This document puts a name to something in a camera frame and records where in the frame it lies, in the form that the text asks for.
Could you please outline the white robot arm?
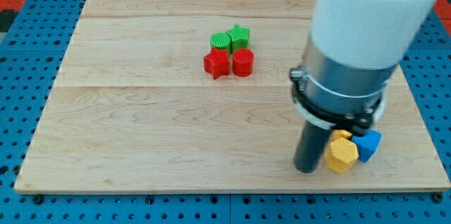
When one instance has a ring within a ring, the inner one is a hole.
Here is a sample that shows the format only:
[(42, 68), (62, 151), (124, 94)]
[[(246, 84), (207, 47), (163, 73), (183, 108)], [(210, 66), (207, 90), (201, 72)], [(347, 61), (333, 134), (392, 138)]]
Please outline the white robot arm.
[(290, 70), (303, 133), (365, 134), (390, 76), (435, 0), (316, 0), (305, 52)]

